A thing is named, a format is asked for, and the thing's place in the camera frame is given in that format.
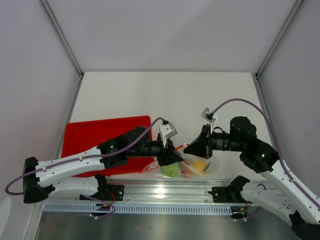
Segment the green apple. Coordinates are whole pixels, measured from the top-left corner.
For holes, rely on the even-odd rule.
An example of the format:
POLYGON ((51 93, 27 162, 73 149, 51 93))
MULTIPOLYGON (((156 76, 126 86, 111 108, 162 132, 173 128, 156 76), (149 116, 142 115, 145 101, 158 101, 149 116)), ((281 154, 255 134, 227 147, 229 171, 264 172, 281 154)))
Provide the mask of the green apple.
POLYGON ((172 163, 170 165, 164 165, 160 167, 161 173, 169 178, 175 178, 180 173, 179 163, 172 163))

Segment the orange peach with leaf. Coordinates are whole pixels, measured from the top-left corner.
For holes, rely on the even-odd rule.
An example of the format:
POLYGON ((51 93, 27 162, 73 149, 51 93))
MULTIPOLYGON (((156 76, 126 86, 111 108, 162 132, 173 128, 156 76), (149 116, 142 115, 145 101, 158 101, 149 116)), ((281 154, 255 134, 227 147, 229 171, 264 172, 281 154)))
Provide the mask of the orange peach with leaf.
POLYGON ((190 163, 190 166, 194 170, 201 172, 205 170, 207 166, 207 162, 205 160, 195 160, 190 163))

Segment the clear zip bag orange zipper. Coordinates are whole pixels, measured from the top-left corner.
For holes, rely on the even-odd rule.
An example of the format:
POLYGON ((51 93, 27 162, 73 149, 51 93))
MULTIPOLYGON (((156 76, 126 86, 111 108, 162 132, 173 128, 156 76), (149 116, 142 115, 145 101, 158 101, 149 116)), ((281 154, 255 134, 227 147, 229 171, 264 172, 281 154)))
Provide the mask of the clear zip bag orange zipper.
POLYGON ((175 148, 175 151, 177 153, 181 154, 181 157, 183 158, 183 161, 178 162, 179 163, 179 167, 180 167, 180 172, 179 172, 178 176, 176 176, 176 177, 164 176, 162 174, 162 172, 161 172, 161 166, 159 165, 157 160, 155 160, 152 163, 149 163, 148 165, 146 165, 140 171, 140 174, 150 173, 154 177, 179 179, 179 180, 182 180, 182 179, 200 179, 200 178, 211 176, 221 166, 219 158, 216 157, 215 155, 213 155, 210 159, 205 159, 205 158, 201 158, 201 157, 198 157, 198 156, 194 156, 194 155, 183 153, 183 150, 188 146, 189 146, 188 143, 184 143, 183 145, 180 145, 180 146, 175 148), (196 171, 191 167, 191 162, 192 161, 198 161, 198 160, 206 161, 207 165, 206 165, 206 168, 204 169, 204 171, 196 171), (192 171, 192 177, 186 178, 186 177, 182 176, 181 172, 182 172, 182 170, 185 170, 185 169, 189 169, 190 171, 192 171))

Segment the small orange peach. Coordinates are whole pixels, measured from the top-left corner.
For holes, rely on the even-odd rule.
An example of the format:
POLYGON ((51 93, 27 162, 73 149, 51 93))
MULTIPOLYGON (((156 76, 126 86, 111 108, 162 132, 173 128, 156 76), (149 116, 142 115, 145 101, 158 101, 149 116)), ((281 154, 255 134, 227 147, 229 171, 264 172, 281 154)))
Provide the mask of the small orange peach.
POLYGON ((189 169, 182 170, 181 174, 184 178, 191 178, 193 176, 192 171, 190 171, 189 169))

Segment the red plastic tray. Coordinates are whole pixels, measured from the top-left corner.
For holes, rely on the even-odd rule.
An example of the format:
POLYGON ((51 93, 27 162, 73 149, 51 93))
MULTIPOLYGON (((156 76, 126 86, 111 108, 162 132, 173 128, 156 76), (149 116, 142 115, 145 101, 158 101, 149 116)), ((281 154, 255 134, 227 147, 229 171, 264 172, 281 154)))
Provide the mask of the red plastic tray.
MULTIPOLYGON (((61 157, 64 158, 84 152, 109 139, 125 134, 135 127, 142 126, 146 128, 150 124, 151 118, 148 115, 69 123, 65 127, 61 157)), ((76 176, 78 178, 88 178, 97 174, 109 177, 141 173, 153 161, 153 157, 131 157, 126 165, 88 171, 76 176)))

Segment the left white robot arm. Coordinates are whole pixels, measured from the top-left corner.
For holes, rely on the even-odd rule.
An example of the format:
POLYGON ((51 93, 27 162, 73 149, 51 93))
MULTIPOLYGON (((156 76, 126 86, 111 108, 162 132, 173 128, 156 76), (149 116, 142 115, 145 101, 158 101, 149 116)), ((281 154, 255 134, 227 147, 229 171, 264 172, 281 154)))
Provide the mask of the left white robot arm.
POLYGON ((76 175, 126 165, 129 158, 156 157, 159 166, 183 161, 171 137, 177 134, 171 123, 161 125, 156 140, 149 128, 135 127, 81 153, 60 159, 38 161, 29 157, 23 166, 23 202, 38 203, 49 197, 78 197, 103 200, 108 196, 107 180, 96 175, 84 180, 76 175))

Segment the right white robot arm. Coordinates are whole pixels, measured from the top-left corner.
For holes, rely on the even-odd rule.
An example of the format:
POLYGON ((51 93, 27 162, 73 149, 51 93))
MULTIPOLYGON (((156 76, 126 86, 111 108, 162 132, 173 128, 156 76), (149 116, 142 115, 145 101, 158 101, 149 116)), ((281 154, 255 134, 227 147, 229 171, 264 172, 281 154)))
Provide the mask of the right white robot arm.
POLYGON ((214 132, 204 125, 200 135, 184 149, 185 154, 210 158, 214 151, 240 152, 249 169, 270 181, 283 195, 280 198, 239 175, 228 186, 234 202, 252 202, 286 222, 301 240, 320 238, 320 198, 286 167, 279 153, 257 138, 257 128, 247 117, 231 119, 229 132, 214 132))

